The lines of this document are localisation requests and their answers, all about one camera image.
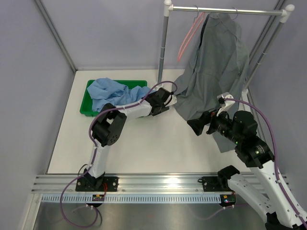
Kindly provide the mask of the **pink clothes hanger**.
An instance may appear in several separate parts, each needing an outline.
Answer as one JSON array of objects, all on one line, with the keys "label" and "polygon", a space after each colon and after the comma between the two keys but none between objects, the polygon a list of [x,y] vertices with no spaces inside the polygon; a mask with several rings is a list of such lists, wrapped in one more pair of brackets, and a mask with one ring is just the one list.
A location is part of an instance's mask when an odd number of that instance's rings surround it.
[{"label": "pink clothes hanger", "polygon": [[199,11],[198,7],[195,5],[195,7],[197,8],[197,16],[194,18],[193,24],[190,28],[190,30],[188,31],[188,33],[186,34],[180,48],[178,51],[178,55],[177,55],[177,62],[179,62],[187,48],[187,46],[189,45],[190,41],[192,40],[192,38],[194,37],[195,33],[197,32],[198,28],[202,25],[204,19],[205,19],[205,13]]}]

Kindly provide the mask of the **light blue shirt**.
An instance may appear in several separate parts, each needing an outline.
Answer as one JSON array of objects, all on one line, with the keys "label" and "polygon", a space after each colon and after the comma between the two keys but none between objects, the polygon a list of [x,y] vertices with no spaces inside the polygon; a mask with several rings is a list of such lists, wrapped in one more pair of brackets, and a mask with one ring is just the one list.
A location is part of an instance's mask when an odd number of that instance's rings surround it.
[{"label": "light blue shirt", "polygon": [[100,112],[108,103],[113,106],[134,104],[145,97],[148,92],[154,93],[155,90],[139,85],[130,89],[128,85],[115,80],[99,78],[87,87],[87,92],[92,99],[92,111]]}]

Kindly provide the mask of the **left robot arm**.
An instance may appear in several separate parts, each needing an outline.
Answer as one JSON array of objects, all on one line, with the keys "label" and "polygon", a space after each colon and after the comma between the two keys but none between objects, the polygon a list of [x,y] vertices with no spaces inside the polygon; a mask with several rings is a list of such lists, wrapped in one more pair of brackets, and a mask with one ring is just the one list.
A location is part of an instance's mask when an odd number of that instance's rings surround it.
[{"label": "left robot arm", "polygon": [[116,192],[118,177],[106,176],[106,161],[110,147],[120,138],[125,123],[139,117],[159,115],[176,102],[174,92],[160,88],[135,103],[123,106],[106,104],[90,125],[89,137],[94,147],[86,169],[78,176],[75,190]]}]

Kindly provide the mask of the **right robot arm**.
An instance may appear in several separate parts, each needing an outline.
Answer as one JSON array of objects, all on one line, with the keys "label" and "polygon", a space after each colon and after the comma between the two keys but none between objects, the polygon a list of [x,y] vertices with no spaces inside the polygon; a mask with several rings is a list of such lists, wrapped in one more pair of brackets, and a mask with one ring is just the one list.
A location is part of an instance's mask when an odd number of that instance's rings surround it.
[{"label": "right robot arm", "polygon": [[240,171],[230,165],[218,172],[217,185],[240,195],[262,218],[268,230],[305,230],[307,213],[293,195],[286,182],[275,169],[275,157],[269,146],[257,136],[258,124],[247,111],[238,111],[230,119],[227,112],[204,112],[200,118],[187,121],[196,135],[205,125],[207,134],[215,132],[233,142],[238,158],[260,181],[265,193],[250,185]]}]

